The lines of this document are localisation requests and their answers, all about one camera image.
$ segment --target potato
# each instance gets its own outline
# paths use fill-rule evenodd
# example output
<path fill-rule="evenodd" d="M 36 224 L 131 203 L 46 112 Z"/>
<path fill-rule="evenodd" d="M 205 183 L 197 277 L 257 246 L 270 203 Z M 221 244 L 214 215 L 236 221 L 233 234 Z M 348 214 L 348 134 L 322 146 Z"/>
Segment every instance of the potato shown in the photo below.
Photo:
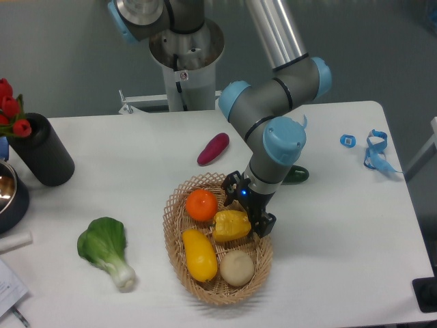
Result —
<path fill-rule="evenodd" d="M 251 281 L 255 265 L 247 253 L 230 251 L 220 262 L 220 274 L 229 285 L 240 287 Z"/>

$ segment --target blue strap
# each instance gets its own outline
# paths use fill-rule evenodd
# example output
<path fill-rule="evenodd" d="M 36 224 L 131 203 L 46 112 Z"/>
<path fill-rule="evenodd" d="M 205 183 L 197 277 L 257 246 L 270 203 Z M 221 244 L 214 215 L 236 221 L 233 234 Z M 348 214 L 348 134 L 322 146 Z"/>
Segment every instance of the blue strap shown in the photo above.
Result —
<path fill-rule="evenodd" d="M 308 125 L 308 119 L 305 115 L 303 115 L 303 124 L 301 124 L 303 129 L 305 130 Z"/>
<path fill-rule="evenodd" d="M 372 143 L 370 138 L 378 137 L 381 138 L 382 141 L 378 143 Z M 387 134 L 382 131 L 372 130 L 367 137 L 367 145 L 369 146 L 366 149 L 365 158 L 364 158 L 364 166 L 369 169 L 376 169 L 378 171 L 383 172 L 396 172 L 402 173 L 401 171 L 397 171 L 394 169 L 389 162 L 385 159 L 384 150 L 387 148 Z"/>
<path fill-rule="evenodd" d="M 9 143 L 6 137 L 0 137 L 0 159 L 9 160 Z"/>

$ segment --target wicker basket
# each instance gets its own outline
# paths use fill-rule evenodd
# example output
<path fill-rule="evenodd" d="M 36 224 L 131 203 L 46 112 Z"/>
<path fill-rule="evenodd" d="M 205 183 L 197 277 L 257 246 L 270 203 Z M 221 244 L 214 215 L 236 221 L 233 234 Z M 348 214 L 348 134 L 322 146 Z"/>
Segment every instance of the wicker basket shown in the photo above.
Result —
<path fill-rule="evenodd" d="M 170 263 L 173 265 L 179 280 L 187 291 L 198 299 L 215 305 L 237 303 L 250 297 L 266 281 L 273 257 L 270 237 L 259 239 L 254 234 L 254 237 L 247 236 L 236 241 L 215 243 L 212 238 L 210 223 L 196 222 L 186 212 L 185 201 L 188 195 L 199 188 L 207 189 L 215 194 L 218 200 L 218 210 L 242 210 L 237 202 L 227 207 L 223 206 L 225 192 L 220 188 L 220 185 L 224 179 L 224 174 L 193 176 L 189 181 L 180 184 L 175 189 L 164 209 L 165 245 L 170 257 Z M 221 259 L 228 251 L 240 249 L 247 252 L 255 264 L 255 275 L 252 280 L 243 287 L 233 287 L 220 276 L 220 271 L 212 281 L 201 283 L 194 280 L 186 267 L 184 244 L 182 242 L 183 231 L 191 228 L 202 231 L 210 239 L 216 251 L 218 265 L 220 265 Z"/>

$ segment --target sweet potato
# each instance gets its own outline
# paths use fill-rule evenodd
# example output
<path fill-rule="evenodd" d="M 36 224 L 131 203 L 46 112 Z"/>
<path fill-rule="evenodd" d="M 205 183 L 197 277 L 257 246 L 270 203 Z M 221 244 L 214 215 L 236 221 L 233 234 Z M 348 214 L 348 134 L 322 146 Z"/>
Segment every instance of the sweet potato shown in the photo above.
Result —
<path fill-rule="evenodd" d="M 216 159 L 229 145 L 229 135 L 219 133 L 206 145 L 205 149 L 197 157 L 197 163 L 200 166 L 207 165 Z"/>

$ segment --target yellow vegetable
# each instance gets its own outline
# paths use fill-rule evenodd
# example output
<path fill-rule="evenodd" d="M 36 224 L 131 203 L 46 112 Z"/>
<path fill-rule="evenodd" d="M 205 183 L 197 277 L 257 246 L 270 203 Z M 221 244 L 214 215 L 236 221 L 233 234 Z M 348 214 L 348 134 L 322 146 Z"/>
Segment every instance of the yellow vegetable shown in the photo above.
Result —
<path fill-rule="evenodd" d="M 233 241 L 246 236 L 251 231 L 251 223 L 245 212 L 222 210 L 214 216 L 215 227 L 212 238 L 218 242 Z"/>
<path fill-rule="evenodd" d="M 182 233 L 188 272 L 198 282 L 211 280 L 217 274 L 218 264 L 214 248 L 199 230 L 189 229 Z"/>

